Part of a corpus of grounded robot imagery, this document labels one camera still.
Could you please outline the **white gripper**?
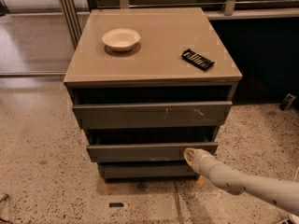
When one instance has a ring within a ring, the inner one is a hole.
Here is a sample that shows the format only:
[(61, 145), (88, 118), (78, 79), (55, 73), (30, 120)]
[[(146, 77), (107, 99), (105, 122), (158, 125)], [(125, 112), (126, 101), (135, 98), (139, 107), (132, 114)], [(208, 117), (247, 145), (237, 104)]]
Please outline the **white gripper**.
[(218, 163), (213, 155), (203, 149), (186, 148), (183, 156), (185, 161), (199, 175), (208, 175), (209, 170)]

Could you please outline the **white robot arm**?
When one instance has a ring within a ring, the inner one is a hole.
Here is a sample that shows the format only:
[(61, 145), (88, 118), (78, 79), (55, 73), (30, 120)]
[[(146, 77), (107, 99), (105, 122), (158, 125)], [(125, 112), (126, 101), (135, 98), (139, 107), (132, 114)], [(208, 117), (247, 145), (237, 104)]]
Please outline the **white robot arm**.
[(246, 192), (260, 200), (299, 216), (299, 183), (271, 177), (247, 175), (219, 161), (203, 149), (186, 148), (184, 159), (214, 186), (239, 195)]

